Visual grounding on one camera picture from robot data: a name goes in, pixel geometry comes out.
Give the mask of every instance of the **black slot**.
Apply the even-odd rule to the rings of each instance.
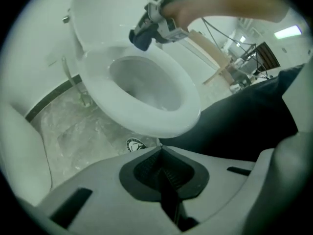
[[[200,163],[162,146],[123,165],[119,178],[135,199],[160,202],[182,232],[199,224],[187,216],[183,201],[197,197],[209,181]]]
[[[237,174],[240,174],[240,175],[244,175],[244,176],[249,176],[251,173],[251,170],[242,169],[242,168],[238,168],[238,167],[234,167],[234,166],[228,167],[227,170],[234,172],[234,173],[237,173]]]
[[[79,188],[51,215],[50,219],[67,229],[91,194],[92,190]]]
[[[181,199],[179,199],[175,187],[171,184],[164,169],[160,170],[158,181],[161,192],[161,207],[174,224],[176,224],[182,232],[198,225],[198,221],[187,217],[184,205]]]

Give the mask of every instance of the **toilet seat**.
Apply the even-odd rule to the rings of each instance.
[[[112,63],[120,58],[145,58],[161,68],[179,92],[180,106],[176,110],[162,110],[124,91],[110,74]],[[99,108],[131,131],[150,137],[173,138],[190,130],[200,117],[200,98],[191,78],[172,57],[154,45],[143,52],[127,41],[102,44],[86,52],[78,67]]]

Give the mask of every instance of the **wire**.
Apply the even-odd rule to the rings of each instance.
[[[216,41],[215,41],[215,39],[214,39],[214,37],[213,37],[213,35],[212,35],[212,33],[211,33],[209,27],[206,25],[206,23],[205,23],[205,21],[204,21],[203,18],[202,18],[202,20],[203,20],[203,23],[204,23],[205,27],[207,28],[208,32],[210,33],[210,35],[211,35],[211,37],[212,37],[212,39],[213,39],[213,41],[214,41],[216,47],[220,49],[219,45],[216,43]]]
[[[211,26],[213,29],[215,29],[216,31],[218,31],[219,33],[221,33],[222,35],[224,35],[224,36],[227,37],[228,39],[230,39],[230,40],[232,40],[233,42],[237,43],[237,44],[238,44],[238,47],[240,47],[240,48],[245,52],[244,55],[247,54],[247,50],[245,50],[244,48],[242,48],[242,47],[241,47],[241,44],[250,45],[250,46],[255,46],[255,49],[257,48],[257,45],[256,45],[256,44],[240,43],[239,41],[228,37],[226,34],[224,34],[224,33],[221,32],[220,30],[218,30],[216,27],[214,27],[212,24],[210,24],[206,19],[202,18],[202,20],[203,20],[203,22],[204,22],[204,24],[205,24],[205,26],[206,26],[207,29],[208,29],[208,27],[207,27],[207,24],[208,24],[209,26]],[[217,45],[217,43],[216,43],[216,41],[215,41],[215,39],[214,39],[214,37],[213,37],[213,35],[211,34],[211,32],[210,32],[209,29],[208,29],[208,31],[209,31],[211,37],[213,38],[213,40],[214,40],[216,46],[218,47],[218,45]],[[260,74],[262,74],[262,75],[264,76],[264,78],[269,79],[269,78],[268,78],[267,69],[264,67],[264,65],[261,64],[257,59],[255,59],[255,58],[253,58],[253,57],[252,57],[252,59],[257,62],[257,64],[256,64],[256,69],[257,69],[257,71],[258,71]],[[265,72],[266,72],[266,75],[264,75],[264,74],[259,70],[258,64],[260,64],[260,65],[264,68],[264,70],[265,70]]]
[[[226,34],[222,33],[219,29],[217,29],[216,27],[214,27],[212,24],[210,24],[206,19],[202,18],[202,20],[208,24],[209,26],[211,26],[213,29],[215,29],[216,31],[218,31],[219,33],[221,33],[223,36],[227,37],[228,39],[234,41],[237,44],[243,44],[243,45],[255,45],[255,44],[248,44],[248,43],[240,43],[239,41],[232,39],[230,37],[228,37]]]

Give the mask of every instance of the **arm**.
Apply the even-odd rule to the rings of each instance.
[[[288,12],[284,0],[180,0],[166,5],[163,15],[187,29],[197,18],[233,16],[280,22]]]

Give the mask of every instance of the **hand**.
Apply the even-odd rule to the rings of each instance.
[[[181,27],[188,32],[188,26],[194,20],[191,9],[191,0],[178,0],[167,4],[162,14],[165,18],[173,18],[176,27]]]

